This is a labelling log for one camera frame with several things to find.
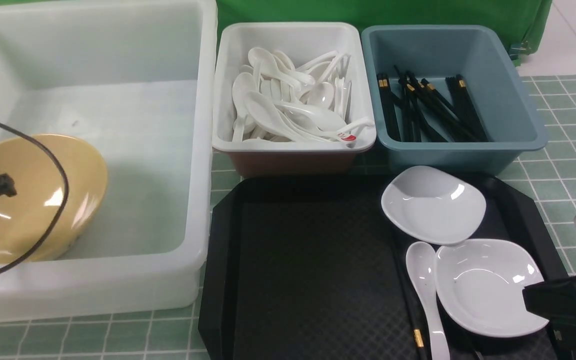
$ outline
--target brown container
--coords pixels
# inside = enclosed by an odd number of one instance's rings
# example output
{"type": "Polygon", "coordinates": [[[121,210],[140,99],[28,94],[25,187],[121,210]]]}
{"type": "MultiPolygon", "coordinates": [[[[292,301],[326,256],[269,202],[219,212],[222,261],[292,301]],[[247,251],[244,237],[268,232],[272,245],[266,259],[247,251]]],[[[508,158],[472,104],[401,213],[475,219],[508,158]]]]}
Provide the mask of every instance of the brown container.
{"type": "Polygon", "coordinates": [[[244,178],[281,175],[340,174],[350,169],[358,152],[230,152],[244,178]]]}

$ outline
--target white dish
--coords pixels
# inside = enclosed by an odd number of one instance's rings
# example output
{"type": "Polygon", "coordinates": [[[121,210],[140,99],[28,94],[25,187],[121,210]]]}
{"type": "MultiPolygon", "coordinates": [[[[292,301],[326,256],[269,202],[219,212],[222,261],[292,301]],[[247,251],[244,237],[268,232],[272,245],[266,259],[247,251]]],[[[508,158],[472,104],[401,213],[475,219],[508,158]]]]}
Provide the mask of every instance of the white dish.
{"type": "Polygon", "coordinates": [[[452,245],[468,239],[486,214],[486,199],[473,185],[429,166],[414,166],[386,187],[381,207],[415,239],[452,245]]]}
{"type": "Polygon", "coordinates": [[[530,254],[498,239],[442,246],[435,257],[437,295],[462,328],[485,337],[523,337],[548,320],[526,310],[522,290],[544,281],[530,254]]]}

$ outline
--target green backdrop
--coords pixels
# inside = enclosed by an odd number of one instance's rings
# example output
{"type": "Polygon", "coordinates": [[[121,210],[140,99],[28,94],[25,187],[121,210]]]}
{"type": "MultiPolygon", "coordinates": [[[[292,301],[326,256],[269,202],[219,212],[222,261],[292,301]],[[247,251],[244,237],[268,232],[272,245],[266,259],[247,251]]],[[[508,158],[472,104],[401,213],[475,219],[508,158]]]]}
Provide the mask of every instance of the green backdrop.
{"type": "MultiPolygon", "coordinates": [[[[0,5],[40,0],[0,0],[0,5]]],[[[251,21],[342,21],[359,31],[387,24],[473,24],[503,45],[534,53],[552,0],[217,0],[219,30],[251,21]]]]}

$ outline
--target white bin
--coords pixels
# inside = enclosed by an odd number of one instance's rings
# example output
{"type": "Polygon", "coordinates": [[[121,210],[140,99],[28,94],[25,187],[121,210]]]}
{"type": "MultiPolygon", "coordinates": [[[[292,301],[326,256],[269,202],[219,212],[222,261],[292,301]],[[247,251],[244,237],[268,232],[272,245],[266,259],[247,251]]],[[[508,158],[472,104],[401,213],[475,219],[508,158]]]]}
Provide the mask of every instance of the white bin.
{"type": "Polygon", "coordinates": [[[363,129],[353,148],[339,142],[231,142],[236,119],[233,82],[240,73],[240,66],[249,63],[249,50],[255,47],[281,50],[295,66],[333,50],[350,54],[346,74],[346,79],[352,82],[349,120],[374,119],[364,53],[355,27],[342,22],[236,23],[223,31],[219,44],[212,146],[229,155],[238,173],[247,178],[347,171],[359,153],[370,150],[375,144],[377,132],[374,127],[363,129]]]}
{"type": "Polygon", "coordinates": [[[216,46],[214,0],[0,7],[0,121],[84,139],[109,169],[102,207],[64,257],[0,275],[0,321],[195,300],[208,241],[216,46]]]}

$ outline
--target blue bin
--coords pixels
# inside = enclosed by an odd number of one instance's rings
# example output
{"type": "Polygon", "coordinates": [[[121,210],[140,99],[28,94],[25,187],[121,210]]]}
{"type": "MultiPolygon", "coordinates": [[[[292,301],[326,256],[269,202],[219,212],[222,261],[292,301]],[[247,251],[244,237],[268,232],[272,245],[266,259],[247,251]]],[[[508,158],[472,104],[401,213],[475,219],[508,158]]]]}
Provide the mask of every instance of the blue bin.
{"type": "MultiPolygon", "coordinates": [[[[388,150],[388,162],[395,173],[424,165],[498,175],[519,154],[546,146],[544,122],[493,30],[478,25],[380,25],[364,30],[361,42],[377,136],[388,150]],[[463,75],[491,142],[414,143],[391,139],[377,74],[387,73],[393,91],[400,94],[395,65],[402,71],[412,71],[419,80],[428,79],[449,100],[446,77],[463,75]]],[[[402,132],[402,114],[398,108],[395,113],[402,132]]],[[[425,116],[432,127],[443,132],[432,114],[426,112],[425,116]]]]}

